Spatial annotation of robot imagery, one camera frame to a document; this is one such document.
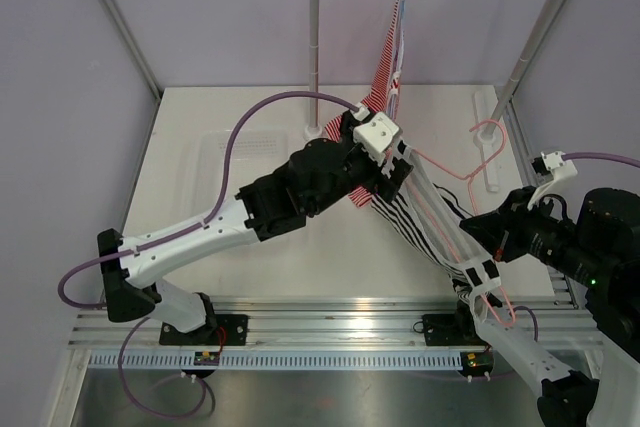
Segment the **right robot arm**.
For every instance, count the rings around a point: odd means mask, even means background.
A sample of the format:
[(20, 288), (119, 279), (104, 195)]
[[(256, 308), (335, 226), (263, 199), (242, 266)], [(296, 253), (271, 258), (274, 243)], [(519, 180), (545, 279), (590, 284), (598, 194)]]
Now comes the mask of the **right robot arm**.
[(492, 257), (510, 263), (530, 256), (561, 283), (554, 305), (570, 315), (579, 302), (602, 342), (597, 378), (559, 361), (530, 335), (505, 327), (478, 309), (454, 318), (456, 336), (481, 338), (496, 348), (536, 397), (546, 426), (636, 426), (639, 423), (639, 197), (596, 188), (582, 201), (577, 220), (557, 194), (534, 197), (531, 187), (512, 191), (495, 210), (467, 218), (463, 231)]

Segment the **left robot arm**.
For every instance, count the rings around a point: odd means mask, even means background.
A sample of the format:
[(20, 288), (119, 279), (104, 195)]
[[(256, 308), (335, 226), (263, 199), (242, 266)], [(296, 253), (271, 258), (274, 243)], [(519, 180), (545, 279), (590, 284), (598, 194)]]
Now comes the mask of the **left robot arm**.
[(365, 107), (340, 118), (335, 140), (317, 138), (272, 173), (219, 200), (213, 211), (139, 237), (113, 229), (98, 236), (108, 318), (113, 323), (159, 320), (180, 345), (223, 338), (210, 297), (168, 281), (169, 273), (227, 249), (252, 245), (305, 227), (363, 188), (390, 202), (412, 171), (402, 130)]

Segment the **black white striped tank top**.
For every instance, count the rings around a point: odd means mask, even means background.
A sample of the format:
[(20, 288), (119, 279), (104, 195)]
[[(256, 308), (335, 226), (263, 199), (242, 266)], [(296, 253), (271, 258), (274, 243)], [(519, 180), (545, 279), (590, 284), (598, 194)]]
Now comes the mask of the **black white striped tank top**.
[(472, 318), (484, 322), (496, 314), (489, 305), (489, 296), (502, 286), (494, 261), (459, 227), (459, 217), (428, 178), (417, 152), (400, 143), (393, 158), (407, 161), (412, 171), (392, 202), (376, 196), (370, 206), (449, 277), (459, 300), (470, 308)]

